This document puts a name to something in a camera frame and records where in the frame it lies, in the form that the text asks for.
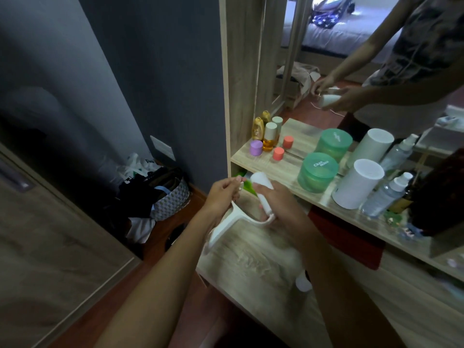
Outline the person's right hand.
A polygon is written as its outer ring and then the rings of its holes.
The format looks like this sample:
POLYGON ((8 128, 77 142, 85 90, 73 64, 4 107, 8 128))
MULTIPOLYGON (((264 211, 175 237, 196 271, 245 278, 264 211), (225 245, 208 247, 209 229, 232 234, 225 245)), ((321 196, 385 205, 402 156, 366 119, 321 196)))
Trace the person's right hand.
POLYGON ((302 246, 316 242, 316 239, 323 239, 289 189, 277 181, 272 181, 271 184, 272 188, 255 182, 252 186, 257 194, 266 198, 276 218, 287 230, 293 245, 302 246))

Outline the person's right forearm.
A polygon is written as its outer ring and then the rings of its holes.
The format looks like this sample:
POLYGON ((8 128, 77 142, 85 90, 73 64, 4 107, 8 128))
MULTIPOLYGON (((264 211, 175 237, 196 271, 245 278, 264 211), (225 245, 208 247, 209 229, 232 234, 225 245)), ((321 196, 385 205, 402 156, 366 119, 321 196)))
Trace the person's right forearm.
POLYGON ((321 233, 303 229, 297 233, 296 246, 334 348, 406 348, 321 233))

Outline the person's left forearm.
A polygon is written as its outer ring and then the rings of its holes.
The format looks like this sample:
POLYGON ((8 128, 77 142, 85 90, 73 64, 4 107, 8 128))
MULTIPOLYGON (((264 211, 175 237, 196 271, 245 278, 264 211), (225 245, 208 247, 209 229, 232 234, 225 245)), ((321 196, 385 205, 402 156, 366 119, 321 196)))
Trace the person's left forearm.
POLYGON ((167 348, 206 237, 223 213, 201 209, 134 288, 94 348, 167 348))

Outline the green packet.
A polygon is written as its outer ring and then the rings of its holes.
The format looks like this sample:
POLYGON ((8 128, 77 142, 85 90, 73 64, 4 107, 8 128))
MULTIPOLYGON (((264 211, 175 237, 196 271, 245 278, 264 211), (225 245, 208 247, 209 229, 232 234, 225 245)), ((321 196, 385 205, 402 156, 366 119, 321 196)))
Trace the green packet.
POLYGON ((255 190, 253 189, 252 187, 252 181, 251 181, 251 176, 253 175, 252 172, 250 171, 245 171, 245 170, 242 170, 240 172, 238 172, 237 174, 233 175, 233 177, 237 177, 237 176, 241 176, 242 178, 245 178, 245 181, 243 181, 243 186, 241 187, 243 190, 247 191, 248 193, 251 193, 255 196, 257 196, 257 193, 255 192, 255 190))

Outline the amber bottle with white cap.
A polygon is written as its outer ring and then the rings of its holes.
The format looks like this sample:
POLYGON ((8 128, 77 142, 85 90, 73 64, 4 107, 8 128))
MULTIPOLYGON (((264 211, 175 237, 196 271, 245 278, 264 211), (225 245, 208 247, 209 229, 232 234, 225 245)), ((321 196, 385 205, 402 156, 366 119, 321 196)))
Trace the amber bottle with white cap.
POLYGON ((264 137, 263 137, 263 151, 270 152, 276 145, 277 138, 277 124, 274 122, 268 122, 265 125, 264 137))

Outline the green round jar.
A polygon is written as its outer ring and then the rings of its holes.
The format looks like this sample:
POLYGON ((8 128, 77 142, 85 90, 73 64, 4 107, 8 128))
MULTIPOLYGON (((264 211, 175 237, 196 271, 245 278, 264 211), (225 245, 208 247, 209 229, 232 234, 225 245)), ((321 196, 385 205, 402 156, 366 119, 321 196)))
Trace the green round jar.
POLYGON ((339 163, 328 154, 311 152, 303 160, 297 182, 311 193, 323 193, 339 171, 339 163))

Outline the patterned grey basket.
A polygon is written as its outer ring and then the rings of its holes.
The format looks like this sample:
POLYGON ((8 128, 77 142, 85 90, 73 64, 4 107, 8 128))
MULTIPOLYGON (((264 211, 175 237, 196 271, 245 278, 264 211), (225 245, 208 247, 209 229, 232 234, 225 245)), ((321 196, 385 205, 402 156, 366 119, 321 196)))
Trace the patterned grey basket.
POLYGON ((172 191, 164 186, 156 186, 154 190, 165 193, 151 208, 149 217, 155 221, 163 221, 182 210, 190 200, 190 189, 185 178, 175 179, 179 184, 172 191))

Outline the wooden vanity cabinet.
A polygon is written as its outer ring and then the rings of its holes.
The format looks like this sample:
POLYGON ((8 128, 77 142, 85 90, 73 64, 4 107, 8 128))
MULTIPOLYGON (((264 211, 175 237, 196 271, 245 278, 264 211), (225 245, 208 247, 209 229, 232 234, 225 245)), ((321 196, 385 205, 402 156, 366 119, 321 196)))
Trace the wooden vanity cabinet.
MULTIPOLYGON (((282 161, 270 153, 249 154, 255 115, 258 67, 264 47, 264 0, 218 0, 223 61, 225 134, 228 174, 240 167, 265 171, 292 193, 386 242, 377 270, 340 251, 335 253, 368 292, 409 347, 464 348, 464 300, 458 300, 431 275, 449 275, 464 285, 464 271, 432 257, 431 240, 408 241, 384 220, 369 220, 359 210, 346 210, 331 197, 339 176, 323 194, 302 189, 296 181, 303 157, 315 147, 322 130, 288 119, 282 134, 292 135, 293 148, 282 161)), ((301 293, 295 279, 301 258, 281 227, 259 228, 239 221, 212 250, 201 256, 197 272, 234 304, 290 347, 330 347, 312 293, 301 293)))

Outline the red box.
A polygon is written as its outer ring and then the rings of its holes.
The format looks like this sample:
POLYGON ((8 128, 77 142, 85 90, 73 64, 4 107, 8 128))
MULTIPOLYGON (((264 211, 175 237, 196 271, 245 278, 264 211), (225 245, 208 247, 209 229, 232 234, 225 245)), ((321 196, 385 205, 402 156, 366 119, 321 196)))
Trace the red box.
POLYGON ((330 245, 368 269, 379 268, 386 246, 383 240, 317 206, 310 207, 308 217, 330 245))

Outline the white plastic bag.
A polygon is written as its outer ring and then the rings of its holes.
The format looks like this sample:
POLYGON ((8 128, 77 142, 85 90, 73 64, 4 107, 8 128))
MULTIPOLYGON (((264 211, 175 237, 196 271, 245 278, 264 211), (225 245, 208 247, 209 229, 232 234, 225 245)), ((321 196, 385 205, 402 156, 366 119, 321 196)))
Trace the white plastic bag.
POLYGON ((130 180, 137 175, 147 177, 149 172, 156 172, 161 166, 153 160, 140 158, 135 152, 131 153, 125 165, 118 166, 116 171, 123 180, 130 180))

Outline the white cloth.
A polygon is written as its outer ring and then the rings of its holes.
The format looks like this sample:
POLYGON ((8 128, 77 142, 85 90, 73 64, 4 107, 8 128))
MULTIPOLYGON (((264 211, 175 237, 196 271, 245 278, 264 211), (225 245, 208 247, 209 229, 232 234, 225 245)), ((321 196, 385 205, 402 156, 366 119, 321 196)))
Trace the white cloth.
POLYGON ((152 233, 156 221, 152 218, 130 217, 130 228, 125 237, 135 244, 145 244, 152 233))

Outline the clear spray bottle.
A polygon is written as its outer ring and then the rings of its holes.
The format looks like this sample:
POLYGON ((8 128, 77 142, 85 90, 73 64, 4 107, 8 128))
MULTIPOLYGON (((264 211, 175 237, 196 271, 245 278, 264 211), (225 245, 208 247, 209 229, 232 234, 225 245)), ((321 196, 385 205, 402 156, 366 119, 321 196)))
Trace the clear spray bottle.
POLYGON ((387 182, 366 200, 361 207, 361 212, 369 218, 379 217, 393 202, 402 198, 412 178, 411 173, 404 172, 387 182))

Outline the small amber glass bottle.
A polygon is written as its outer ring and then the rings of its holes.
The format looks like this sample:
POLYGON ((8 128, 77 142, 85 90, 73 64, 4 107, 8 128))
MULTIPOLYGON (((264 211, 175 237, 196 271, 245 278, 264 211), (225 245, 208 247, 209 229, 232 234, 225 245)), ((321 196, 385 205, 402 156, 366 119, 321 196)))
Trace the small amber glass bottle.
POLYGON ((401 198, 396 200, 392 203, 387 211, 395 213, 395 214, 402 214, 404 210, 408 209, 409 206, 413 203, 414 193, 417 187, 415 185, 411 185, 406 189, 406 192, 403 194, 401 198))

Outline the large dark brown bottle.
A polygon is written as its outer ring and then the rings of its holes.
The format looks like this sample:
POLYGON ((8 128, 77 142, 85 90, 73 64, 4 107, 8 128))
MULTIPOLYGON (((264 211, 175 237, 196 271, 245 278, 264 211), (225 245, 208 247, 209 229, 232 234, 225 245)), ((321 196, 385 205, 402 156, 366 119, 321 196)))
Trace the large dark brown bottle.
POLYGON ((411 224, 427 237, 464 222, 464 146, 422 179, 410 210, 411 224))

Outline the white wall outlet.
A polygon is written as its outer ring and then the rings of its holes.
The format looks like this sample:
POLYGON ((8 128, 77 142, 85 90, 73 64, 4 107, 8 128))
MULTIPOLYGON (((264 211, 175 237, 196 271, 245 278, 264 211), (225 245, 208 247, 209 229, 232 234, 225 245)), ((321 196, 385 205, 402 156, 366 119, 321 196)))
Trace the white wall outlet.
POLYGON ((172 161, 176 161, 173 149, 171 146, 167 145, 163 141, 155 138, 153 135, 150 135, 150 139, 153 143, 154 148, 165 156, 169 157, 172 161))

